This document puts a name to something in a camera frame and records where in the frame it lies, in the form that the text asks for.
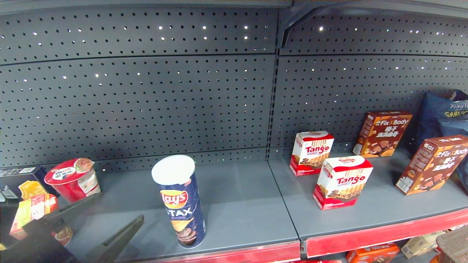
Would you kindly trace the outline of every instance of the dark snack box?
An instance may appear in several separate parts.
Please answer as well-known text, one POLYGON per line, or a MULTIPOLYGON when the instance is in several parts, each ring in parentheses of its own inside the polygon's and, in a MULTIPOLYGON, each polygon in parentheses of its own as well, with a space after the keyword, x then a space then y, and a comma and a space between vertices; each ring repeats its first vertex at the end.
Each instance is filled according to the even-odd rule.
POLYGON ((26 200, 46 193, 58 196, 59 193, 52 186, 44 183, 46 173, 40 165, 0 168, 0 190, 9 199, 26 200))
POLYGON ((392 156, 412 117, 407 111, 368 112, 353 153, 365 158, 392 156))
POLYGON ((425 139, 396 186, 405 195, 439 189, 467 153, 463 135, 425 139))

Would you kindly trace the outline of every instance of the red and white box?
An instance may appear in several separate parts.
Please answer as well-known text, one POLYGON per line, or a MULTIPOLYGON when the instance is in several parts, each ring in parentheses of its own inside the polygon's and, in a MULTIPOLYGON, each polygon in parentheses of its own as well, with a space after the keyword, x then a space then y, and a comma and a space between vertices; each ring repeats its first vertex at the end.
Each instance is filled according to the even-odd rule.
POLYGON ((289 167, 295 176, 320 173, 323 160, 330 155, 333 136, 327 131, 307 131, 296 134, 289 167))
POLYGON ((354 205, 372 169, 359 155, 325 159, 313 193, 320 210, 354 205))

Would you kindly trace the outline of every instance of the white plastic lid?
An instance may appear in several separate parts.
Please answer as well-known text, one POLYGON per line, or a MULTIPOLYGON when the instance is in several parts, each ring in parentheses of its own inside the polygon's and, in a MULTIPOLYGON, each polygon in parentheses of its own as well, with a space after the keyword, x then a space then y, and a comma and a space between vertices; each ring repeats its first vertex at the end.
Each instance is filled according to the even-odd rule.
POLYGON ((153 180, 161 185, 184 184, 195 172, 195 162, 187 155, 172 155, 157 162, 151 170, 153 180))

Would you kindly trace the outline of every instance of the chip image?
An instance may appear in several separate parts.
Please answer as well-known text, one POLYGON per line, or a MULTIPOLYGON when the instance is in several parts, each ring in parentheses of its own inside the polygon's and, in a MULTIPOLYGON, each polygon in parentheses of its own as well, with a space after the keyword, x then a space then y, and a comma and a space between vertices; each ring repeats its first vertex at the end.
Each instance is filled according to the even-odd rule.
POLYGON ((182 231, 190 222, 192 222, 193 218, 190 220, 171 220, 171 224, 177 232, 182 231))

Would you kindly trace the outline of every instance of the red shelf edge strip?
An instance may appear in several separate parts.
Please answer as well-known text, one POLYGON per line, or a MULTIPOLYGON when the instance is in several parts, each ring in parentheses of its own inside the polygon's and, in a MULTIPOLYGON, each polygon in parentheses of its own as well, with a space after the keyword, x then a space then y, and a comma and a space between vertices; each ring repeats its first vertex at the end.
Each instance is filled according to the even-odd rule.
POLYGON ((300 260, 300 242, 291 241, 267 246, 242 248, 198 255, 181 256, 148 263, 249 263, 289 262, 300 260))
POLYGON ((311 237, 306 240, 307 257, 341 253, 385 242, 398 241, 466 223, 468 223, 468 208, 388 226, 311 237))

